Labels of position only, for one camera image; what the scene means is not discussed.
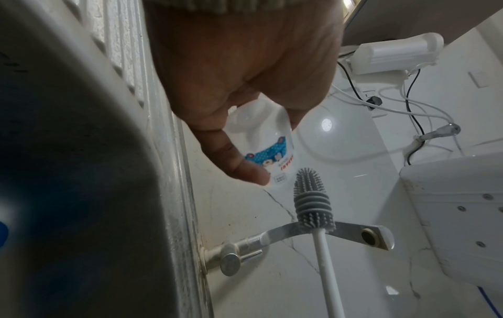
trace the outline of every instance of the clear plastic bottle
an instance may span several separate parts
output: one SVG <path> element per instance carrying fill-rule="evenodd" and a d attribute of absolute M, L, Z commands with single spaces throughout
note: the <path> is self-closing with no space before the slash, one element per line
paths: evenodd
<path fill-rule="evenodd" d="M 259 99 L 232 111 L 224 131 L 246 160 L 270 173 L 267 186 L 283 186 L 297 173 L 290 119 L 285 109 L 272 100 Z"/>

